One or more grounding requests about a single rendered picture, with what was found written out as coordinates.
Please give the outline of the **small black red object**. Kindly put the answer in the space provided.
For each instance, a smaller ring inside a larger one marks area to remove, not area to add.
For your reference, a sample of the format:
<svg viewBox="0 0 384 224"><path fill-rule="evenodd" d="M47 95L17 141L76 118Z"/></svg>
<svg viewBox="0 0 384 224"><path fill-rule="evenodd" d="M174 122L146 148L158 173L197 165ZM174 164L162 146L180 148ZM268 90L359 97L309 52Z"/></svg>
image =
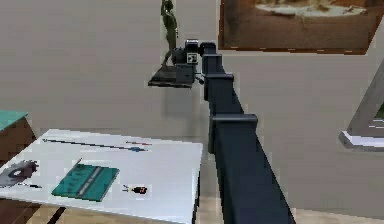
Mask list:
<svg viewBox="0 0 384 224"><path fill-rule="evenodd" d="M124 189L122 191L126 192L134 192L136 194L146 194L148 188L144 186L134 186L134 187L129 187L127 185L123 185Z"/></svg>

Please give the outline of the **green statue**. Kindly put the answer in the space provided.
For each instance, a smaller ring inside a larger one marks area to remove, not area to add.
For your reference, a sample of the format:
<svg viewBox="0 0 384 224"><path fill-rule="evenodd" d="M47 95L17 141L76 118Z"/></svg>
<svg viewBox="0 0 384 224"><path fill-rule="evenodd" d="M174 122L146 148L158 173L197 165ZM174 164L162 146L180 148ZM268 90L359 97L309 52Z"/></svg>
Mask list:
<svg viewBox="0 0 384 224"><path fill-rule="evenodd" d="M172 63L172 53L176 47L178 39L178 23L173 12L174 4L172 0L162 0L160 13L165 27L165 38L168 43L168 51L165 53L161 67L148 81L149 86L173 87L173 88L191 88L192 84L183 84L176 82L176 72Z"/></svg>

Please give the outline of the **grey framed window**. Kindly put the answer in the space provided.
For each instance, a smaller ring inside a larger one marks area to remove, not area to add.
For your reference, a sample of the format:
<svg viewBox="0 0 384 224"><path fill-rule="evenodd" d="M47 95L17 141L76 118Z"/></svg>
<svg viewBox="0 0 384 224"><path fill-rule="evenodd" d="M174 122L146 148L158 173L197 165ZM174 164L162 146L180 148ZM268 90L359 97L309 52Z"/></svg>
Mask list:
<svg viewBox="0 0 384 224"><path fill-rule="evenodd" d="M349 149L384 152L384 59L339 140Z"/></svg>

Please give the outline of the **long black rod blue tip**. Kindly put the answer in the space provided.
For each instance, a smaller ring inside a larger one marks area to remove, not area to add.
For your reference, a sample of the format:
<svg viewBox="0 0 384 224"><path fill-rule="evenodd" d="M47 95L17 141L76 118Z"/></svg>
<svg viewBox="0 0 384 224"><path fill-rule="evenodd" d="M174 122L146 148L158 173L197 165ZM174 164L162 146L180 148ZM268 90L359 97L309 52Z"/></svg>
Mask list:
<svg viewBox="0 0 384 224"><path fill-rule="evenodd" d="M42 139L42 141L43 142L51 142L51 143L61 143L61 144L72 144L72 145L83 145L83 146L91 146L91 147L121 149L121 150L129 150L129 151L133 151L133 152L148 151L148 150L146 150L144 148L140 148L140 147L123 147L123 146L112 146L112 145L102 145L102 144L83 143L83 142L71 142L71 141L51 140L51 139Z"/></svg>

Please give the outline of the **grey toothed round disc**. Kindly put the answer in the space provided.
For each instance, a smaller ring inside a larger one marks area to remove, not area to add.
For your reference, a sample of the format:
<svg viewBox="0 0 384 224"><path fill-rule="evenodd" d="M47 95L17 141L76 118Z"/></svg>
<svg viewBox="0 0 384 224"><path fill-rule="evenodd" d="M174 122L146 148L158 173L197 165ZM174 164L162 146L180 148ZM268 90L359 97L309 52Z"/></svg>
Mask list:
<svg viewBox="0 0 384 224"><path fill-rule="evenodd" d="M0 188L12 187L24 180L31 178L37 171L38 164L36 161L24 160L11 164L0 172Z"/></svg>

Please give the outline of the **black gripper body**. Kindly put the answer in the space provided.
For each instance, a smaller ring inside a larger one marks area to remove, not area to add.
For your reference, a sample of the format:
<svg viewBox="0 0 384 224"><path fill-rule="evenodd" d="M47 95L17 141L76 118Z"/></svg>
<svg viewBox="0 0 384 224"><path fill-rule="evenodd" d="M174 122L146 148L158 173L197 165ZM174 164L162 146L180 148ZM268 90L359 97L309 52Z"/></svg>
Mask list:
<svg viewBox="0 0 384 224"><path fill-rule="evenodd" d="M192 84L195 72L195 54L184 48L175 48L172 53L172 63L176 72L176 82Z"/></svg>

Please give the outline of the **white table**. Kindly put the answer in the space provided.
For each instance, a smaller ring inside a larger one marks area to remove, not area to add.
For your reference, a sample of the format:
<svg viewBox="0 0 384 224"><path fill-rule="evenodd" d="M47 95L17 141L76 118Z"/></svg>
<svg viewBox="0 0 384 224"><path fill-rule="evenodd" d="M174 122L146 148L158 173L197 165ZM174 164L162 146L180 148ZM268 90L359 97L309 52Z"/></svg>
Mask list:
<svg viewBox="0 0 384 224"><path fill-rule="evenodd" d="M140 147L148 151L91 147L43 142L42 139L102 145ZM150 146L126 144L147 142ZM79 208L123 216L192 224L203 146L200 143L170 141L50 129L7 162L32 160L38 170L25 181L42 188L13 186L0 188L0 198L67 208ZM56 197L51 194L75 163L118 168L115 181L101 202ZM146 194L122 191L123 185L147 187Z"/></svg>

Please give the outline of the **brown cabinet with teal top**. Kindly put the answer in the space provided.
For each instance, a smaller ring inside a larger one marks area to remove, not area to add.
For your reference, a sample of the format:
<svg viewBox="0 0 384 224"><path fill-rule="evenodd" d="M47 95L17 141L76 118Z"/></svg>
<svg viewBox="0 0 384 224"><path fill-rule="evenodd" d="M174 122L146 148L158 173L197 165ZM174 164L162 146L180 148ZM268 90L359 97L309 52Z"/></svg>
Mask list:
<svg viewBox="0 0 384 224"><path fill-rule="evenodd" d="M0 110L0 167L36 140L27 115Z"/></svg>

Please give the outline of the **brown framed wall painting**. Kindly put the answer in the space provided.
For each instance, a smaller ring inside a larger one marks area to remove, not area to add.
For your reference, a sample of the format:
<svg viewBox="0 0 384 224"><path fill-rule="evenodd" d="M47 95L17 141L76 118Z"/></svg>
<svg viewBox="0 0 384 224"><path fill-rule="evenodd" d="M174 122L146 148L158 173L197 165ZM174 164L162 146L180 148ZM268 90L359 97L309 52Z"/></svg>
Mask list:
<svg viewBox="0 0 384 224"><path fill-rule="evenodd" d="M219 0L221 50L363 55L384 0Z"/></svg>

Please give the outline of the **green book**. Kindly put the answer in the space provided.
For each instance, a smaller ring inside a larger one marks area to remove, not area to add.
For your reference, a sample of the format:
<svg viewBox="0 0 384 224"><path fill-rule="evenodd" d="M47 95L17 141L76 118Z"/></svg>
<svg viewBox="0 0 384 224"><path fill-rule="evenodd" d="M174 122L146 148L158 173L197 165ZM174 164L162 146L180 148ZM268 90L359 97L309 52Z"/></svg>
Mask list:
<svg viewBox="0 0 384 224"><path fill-rule="evenodd" d="M118 168L76 164L51 194L101 202L119 172Z"/></svg>

